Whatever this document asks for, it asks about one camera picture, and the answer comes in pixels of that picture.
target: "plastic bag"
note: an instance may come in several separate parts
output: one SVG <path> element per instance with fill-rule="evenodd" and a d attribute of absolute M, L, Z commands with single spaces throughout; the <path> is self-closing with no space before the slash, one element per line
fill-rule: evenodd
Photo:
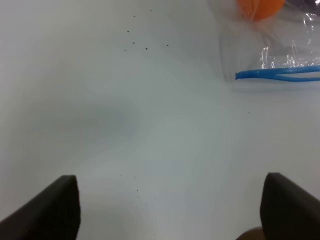
<path fill-rule="evenodd" d="M 320 81 L 320 0 L 285 0 L 276 14 L 259 20 L 244 12 L 239 0 L 213 1 L 228 79 Z"/>

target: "white table surface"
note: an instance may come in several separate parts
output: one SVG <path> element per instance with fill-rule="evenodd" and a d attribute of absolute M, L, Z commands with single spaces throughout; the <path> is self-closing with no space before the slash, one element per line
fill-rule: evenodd
<path fill-rule="evenodd" d="M 228 84 L 214 7 L 2 0 L 0 219 L 62 174 L 79 240 L 233 240 L 268 172 L 319 198 L 320 84 Z"/>

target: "brown object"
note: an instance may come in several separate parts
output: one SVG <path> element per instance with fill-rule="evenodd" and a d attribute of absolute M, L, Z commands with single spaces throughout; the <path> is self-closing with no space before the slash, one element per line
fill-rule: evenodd
<path fill-rule="evenodd" d="M 236 240 L 266 240 L 262 227 L 253 228 L 246 231 Z"/>

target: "orange ball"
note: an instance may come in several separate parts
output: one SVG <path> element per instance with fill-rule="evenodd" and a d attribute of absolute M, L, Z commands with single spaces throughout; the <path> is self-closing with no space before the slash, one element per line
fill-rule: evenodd
<path fill-rule="evenodd" d="M 259 21 L 275 15 L 285 0 L 236 0 L 242 14 L 249 20 Z"/>

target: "clear plastic bag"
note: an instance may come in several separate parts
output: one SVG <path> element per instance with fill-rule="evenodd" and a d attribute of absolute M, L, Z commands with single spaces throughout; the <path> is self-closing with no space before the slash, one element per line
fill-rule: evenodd
<path fill-rule="evenodd" d="M 222 67 L 228 79 L 242 73 L 237 76 L 289 82 L 320 80 L 313 77 L 320 76 L 314 73 L 320 72 L 320 0 L 285 0 L 276 14 L 257 21 L 248 18 L 237 0 L 213 1 Z M 294 73 L 302 76 L 296 79 Z"/>

